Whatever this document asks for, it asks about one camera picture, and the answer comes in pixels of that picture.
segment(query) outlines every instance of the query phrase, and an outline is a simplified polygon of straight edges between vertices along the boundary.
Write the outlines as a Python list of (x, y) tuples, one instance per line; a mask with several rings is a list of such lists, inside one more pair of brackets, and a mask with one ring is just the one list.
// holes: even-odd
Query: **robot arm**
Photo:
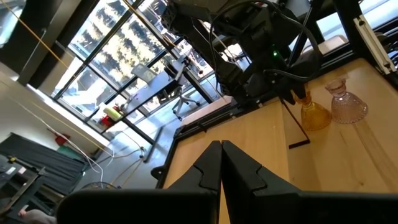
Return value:
[[(238, 103), (260, 96), (271, 90), (294, 104), (290, 90), (299, 98), (305, 90), (297, 81), (268, 71), (283, 70), (308, 76), (312, 71), (288, 67), (282, 57), (276, 57), (279, 49), (287, 47), (298, 36), (300, 29), (275, 13), (275, 8), (292, 20), (293, 13), (278, 5), (263, 7), (243, 0), (170, 0), (162, 15), (164, 27), (183, 37), (216, 70), (216, 79), (225, 95), (233, 96)], [(242, 71), (237, 65), (225, 62), (210, 47), (209, 32), (199, 21), (214, 23), (215, 32), (233, 37), (251, 59), (249, 68)]]

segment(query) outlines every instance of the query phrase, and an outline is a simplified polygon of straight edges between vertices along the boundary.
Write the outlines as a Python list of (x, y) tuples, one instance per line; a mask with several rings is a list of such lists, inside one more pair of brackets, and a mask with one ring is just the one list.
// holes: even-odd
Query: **office chair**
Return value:
[(176, 92), (176, 95), (179, 98), (179, 100), (173, 106), (172, 110), (173, 110), (173, 114), (175, 114), (180, 121), (182, 121), (182, 117), (180, 116), (180, 111), (181, 111), (182, 105), (184, 103), (189, 105), (189, 102), (191, 102), (191, 103), (195, 103), (197, 106), (200, 106), (199, 101), (195, 101), (195, 100), (189, 98), (189, 96), (182, 95), (182, 87), (183, 87), (184, 83), (187, 82), (187, 79), (182, 75), (184, 69), (185, 69), (185, 66), (181, 70), (176, 71), (176, 69), (169, 63), (165, 67), (165, 71), (169, 74), (169, 76), (172, 78), (175, 78), (178, 83), (178, 87), (175, 89), (175, 92)]

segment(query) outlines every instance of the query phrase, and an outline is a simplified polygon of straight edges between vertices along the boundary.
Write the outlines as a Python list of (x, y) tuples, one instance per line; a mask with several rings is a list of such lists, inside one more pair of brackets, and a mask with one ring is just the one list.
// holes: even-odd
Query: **black fabric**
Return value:
[(73, 190), (86, 165), (14, 133), (0, 143), (0, 154), (16, 156), (34, 167), (45, 167), (44, 184), (64, 195)]

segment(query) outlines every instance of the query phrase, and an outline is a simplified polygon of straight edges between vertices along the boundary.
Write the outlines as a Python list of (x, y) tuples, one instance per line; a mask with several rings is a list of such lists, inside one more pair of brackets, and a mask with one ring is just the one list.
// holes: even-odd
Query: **amber glass vase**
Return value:
[(346, 80), (344, 78), (331, 81), (325, 88), (333, 95), (331, 115), (337, 123), (355, 123), (367, 115), (367, 104), (353, 93), (346, 91)]
[(294, 96), (295, 101), (302, 105), (301, 125), (305, 131), (317, 131), (327, 127), (331, 122), (331, 114), (323, 106), (312, 101), (311, 92), (307, 90), (305, 98)]

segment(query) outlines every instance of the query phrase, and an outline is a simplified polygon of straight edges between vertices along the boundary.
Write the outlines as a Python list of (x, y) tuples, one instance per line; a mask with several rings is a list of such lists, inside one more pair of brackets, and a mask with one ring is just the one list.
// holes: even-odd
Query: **cable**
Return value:
[(319, 70), (319, 67), (320, 67), (320, 57), (321, 57), (321, 55), (322, 55), (322, 53), (320, 52), (319, 46), (318, 46), (318, 44), (317, 44), (317, 42), (316, 42), (314, 36), (312, 35), (311, 31), (308, 30), (308, 28), (306, 28), (303, 24), (301, 24), (301, 23), (295, 21), (294, 19), (291, 19), (291, 18), (287, 17), (286, 15), (284, 15), (284, 14), (275, 6), (274, 3), (270, 2), (270, 1), (267, 1), (267, 0), (248, 0), (248, 1), (238, 2), (238, 3), (236, 3), (236, 4), (233, 4), (233, 5), (231, 5), (231, 6), (227, 7), (227, 8), (225, 8), (225, 9), (223, 9), (220, 13), (217, 14), (217, 16), (216, 16), (216, 17), (214, 18), (214, 20), (211, 22), (210, 32), (209, 32), (209, 38), (208, 38), (209, 43), (210, 43), (210, 51), (211, 51), (211, 53), (212, 53), (212, 55), (213, 55), (213, 61), (214, 61), (214, 63), (216, 64), (216, 59), (215, 59), (215, 53), (214, 53), (213, 42), (211, 41), (211, 33), (213, 32), (215, 21), (216, 21), (218, 18), (220, 18), (223, 14), (227, 13), (228, 11), (230, 11), (230, 10), (232, 10), (232, 9), (238, 7), (238, 6), (242, 6), (242, 5), (244, 5), (244, 4), (249, 4), (249, 3), (253, 3), (253, 2), (262, 2), (262, 3), (266, 4), (266, 5), (268, 5), (270, 8), (272, 8), (272, 9), (278, 14), (278, 16), (280, 16), (281, 18), (283, 18), (283, 19), (286, 20), (286, 21), (289, 21), (290, 23), (294, 24), (295, 26), (299, 27), (299, 28), (307, 35), (308, 39), (309, 39), (310, 42), (311, 42), (311, 45), (312, 45), (312, 47), (313, 47), (314, 52), (317, 54), (317, 58), (316, 58), (316, 60), (317, 60), (317, 61), (316, 61), (316, 65), (317, 65), (316, 68), (317, 68), (317, 69), (315, 70), (316, 72), (314, 72), (313, 74), (311, 74), (309, 77), (301, 77), (301, 76), (298, 76), (298, 75), (293, 75), (293, 74), (291, 74), (291, 73), (287, 73), (287, 72), (284, 72), (284, 71), (278, 70), (278, 69), (272, 69), (272, 70), (270, 70), (270, 71), (272, 71), (272, 72), (274, 72), (274, 73), (278, 73), (278, 74), (283, 75), (283, 76), (287, 76), (287, 77), (292, 78), (292, 79), (294, 79), (294, 80), (299, 80), (299, 81), (308, 81), (308, 80), (312, 79), (312, 78), (317, 74), (317, 72), (318, 72), (318, 70)]
[(123, 182), (123, 184), (121, 185), (122, 187), (127, 183), (127, 181), (132, 177), (132, 175), (136, 172), (136, 170), (138, 169), (138, 167), (142, 164), (142, 159), (139, 161), (138, 165), (136, 166), (136, 168), (134, 168), (134, 170), (130, 173), (129, 177)]
[(126, 154), (126, 155), (123, 155), (123, 156), (117, 156), (117, 157), (115, 157), (115, 159), (120, 159), (120, 158), (124, 158), (124, 157), (130, 156), (131, 154), (133, 154), (135, 152), (138, 152), (138, 151), (143, 151), (143, 150), (142, 149), (136, 149), (136, 150), (130, 152), (129, 154)]
[[(193, 23), (193, 19), (191, 18), (191, 23), (193, 28), (202, 36), (201, 32), (199, 32), (199, 30), (197, 29), (197, 27), (195, 26), (195, 24)], [(209, 79), (207, 78), (207, 76), (205, 75), (205, 80), (210, 84), (210, 86), (214, 89), (214, 91), (217, 93), (217, 95), (220, 98), (222, 97), (222, 94), (217, 90), (217, 81), (216, 81), (216, 87), (213, 86), (213, 84), (211, 84), (211, 82), (209, 81)]]
[(69, 126), (67, 123), (63, 122), (61, 119), (55, 117), (54, 115), (52, 115), (50, 112), (46, 111), (45, 109), (43, 109), (42, 107), (40, 107), (39, 105), (32, 103), (34, 106), (36, 106), (38, 109), (42, 110), (44, 113), (47, 113), (48, 115), (50, 115), (52, 118), (56, 119), (57, 121), (61, 122), (62, 124), (64, 124), (66, 127), (74, 130), (76, 133), (80, 134), (81, 136), (83, 136), (85, 139), (87, 139), (89, 142), (93, 143), (96, 147), (98, 147), (99, 149), (101, 149), (102, 151), (104, 151), (105, 153), (107, 153), (108, 155), (112, 156), (110, 153), (108, 153), (104, 148), (102, 148), (101, 146), (99, 146), (97, 143), (95, 143), (94, 141), (92, 141), (91, 139), (89, 139), (87, 136), (85, 136), (84, 134), (82, 134), (81, 132), (79, 132), (78, 130), (76, 130), (75, 128)]
[(127, 135), (126, 133), (124, 133), (124, 131), (122, 131), (122, 133), (123, 133), (125, 136), (127, 136), (130, 140), (132, 140), (132, 141), (138, 146), (139, 149), (145, 149), (144, 147), (140, 146), (132, 137), (130, 137), (129, 135)]
[[(22, 105), (20, 102), (18, 102), (17, 100), (15, 100), (14, 98), (10, 97), (10, 96), (6, 96), (7, 98), (9, 98), (10, 100), (14, 101), (15, 103), (17, 103), (20, 107), (22, 107), (24, 110), (26, 110), (27, 112), (29, 112), (31, 115), (33, 115), (35, 118), (37, 118), (40, 122), (42, 122), (44, 125), (46, 125), (47, 128), (49, 128), (51, 131), (53, 131), (55, 134), (61, 136), (62, 138), (64, 138), (71, 146), (73, 146), (75, 149), (77, 149), (78, 151), (80, 151), (80, 153), (82, 155), (84, 155), (87, 158), (87, 161), (90, 165), (90, 167), (93, 169), (93, 171), (100, 173), (101, 177), (100, 177), (100, 182), (103, 181), (103, 176), (104, 176), (104, 170), (102, 169), (102, 167), (97, 164), (92, 158), (90, 158), (89, 156), (87, 156), (75, 143), (73, 143), (71, 140), (69, 140), (67, 137), (65, 137), (63, 134), (59, 133), (58, 131), (54, 130), (50, 125), (48, 125), (42, 118), (38, 117), (36, 114), (34, 114), (33, 112), (31, 112), (31, 110), (27, 109), (24, 105)], [(99, 169), (100, 171), (94, 169), (92, 163), (93, 162)]]
[(11, 13), (12, 13), (12, 15), (14, 15), (15, 16), (15, 18), (17, 18), (17, 20), (63, 65), (63, 66), (65, 66), (67, 69), (69, 69), (69, 66), (68, 65), (66, 65), (66, 63), (65, 62), (63, 62), (55, 53), (54, 53), (54, 51), (52, 51), (51, 50), (51, 48), (49, 47), (49, 46), (47, 46), (47, 44), (45, 44), (44, 42), (43, 42), (43, 40), (38, 36), (38, 35), (36, 35), (35, 34), (35, 32), (34, 31), (32, 31), (32, 29), (31, 28), (29, 28), (29, 26), (28, 25), (26, 25), (26, 23), (24, 22), (24, 21), (22, 21), (16, 14), (15, 14), (15, 12), (9, 7), (9, 5), (7, 4), (7, 3), (5, 3), (4, 2), (4, 0), (1, 0), (1, 2), (2, 2), (2, 4), (7, 8), (7, 10), (8, 11), (10, 11)]
[(113, 185), (127, 170), (129, 170), (137, 162), (143, 161), (143, 160), (144, 160), (144, 155), (142, 154), (142, 151), (141, 151), (141, 155), (139, 156), (138, 160), (134, 161), (131, 165), (126, 167), (115, 179), (112, 180), (112, 182), (110, 184)]
[(109, 165), (111, 165), (112, 161), (114, 160), (114, 150), (112, 150), (112, 156), (111, 156), (111, 160), (109, 161), (109, 163), (105, 166), (105, 168), (107, 168)]

